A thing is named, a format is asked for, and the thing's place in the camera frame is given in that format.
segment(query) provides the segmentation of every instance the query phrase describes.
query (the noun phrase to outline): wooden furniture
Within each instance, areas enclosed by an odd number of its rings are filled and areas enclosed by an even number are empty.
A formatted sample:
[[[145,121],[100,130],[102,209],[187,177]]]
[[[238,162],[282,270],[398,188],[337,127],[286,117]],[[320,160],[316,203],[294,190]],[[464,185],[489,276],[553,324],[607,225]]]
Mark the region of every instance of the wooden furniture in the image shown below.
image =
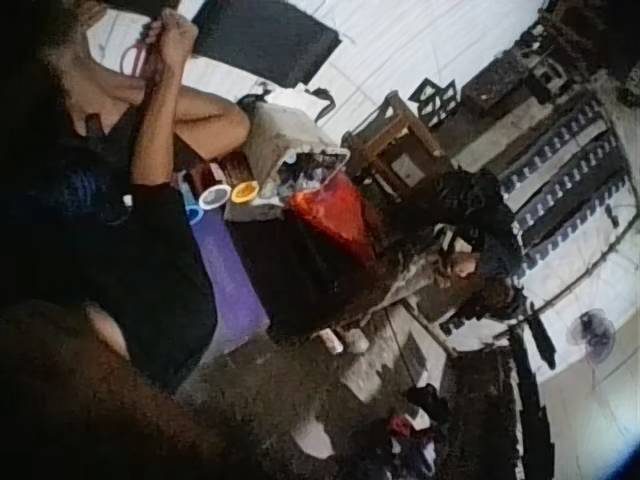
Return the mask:
[[[349,173],[369,165],[401,199],[423,180],[452,168],[442,147],[397,91],[387,95],[380,108],[358,128],[345,134],[342,143],[351,150]],[[413,172],[403,177],[394,168],[398,161],[411,162],[409,169]]]

